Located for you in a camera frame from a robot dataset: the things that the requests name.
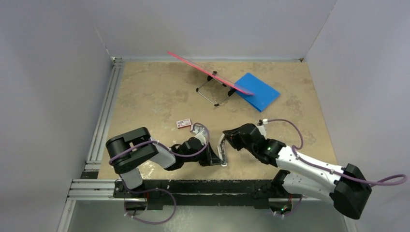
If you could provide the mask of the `small white stapler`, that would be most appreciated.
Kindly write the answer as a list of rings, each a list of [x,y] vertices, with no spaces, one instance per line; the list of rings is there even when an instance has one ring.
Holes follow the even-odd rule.
[[[225,154],[225,135],[222,134],[219,141],[218,141],[218,146],[217,146],[217,150],[218,150],[218,156],[221,160],[221,166],[222,167],[226,167],[228,165],[228,161],[226,158],[226,154]]]

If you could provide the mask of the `red white staple box sleeve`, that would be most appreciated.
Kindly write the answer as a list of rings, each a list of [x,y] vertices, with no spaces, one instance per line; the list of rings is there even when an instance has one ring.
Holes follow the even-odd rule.
[[[191,126],[191,120],[188,119],[183,119],[183,120],[179,120],[176,122],[176,127],[178,129],[182,129],[182,128],[186,128],[186,127],[190,127]]]

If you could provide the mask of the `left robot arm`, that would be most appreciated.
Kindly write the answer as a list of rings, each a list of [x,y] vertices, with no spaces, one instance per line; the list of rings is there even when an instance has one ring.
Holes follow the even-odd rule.
[[[154,162],[167,171],[180,169],[187,162],[196,162],[203,167],[227,164],[223,155],[213,151],[205,125],[195,123],[190,131],[193,137],[171,147],[154,140],[146,127],[112,137],[106,142],[109,164],[125,182],[125,191],[131,197],[137,198],[144,193],[138,167],[146,161]]]

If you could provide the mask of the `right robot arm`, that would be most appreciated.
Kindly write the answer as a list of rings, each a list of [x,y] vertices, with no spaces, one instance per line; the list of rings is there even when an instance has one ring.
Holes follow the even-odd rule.
[[[284,142],[266,138],[263,126],[250,123],[223,135],[232,148],[245,149],[261,163],[279,168],[268,188],[271,194],[304,195],[332,204],[346,217],[361,217],[372,188],[355,165],[342,167],[294,153]]]

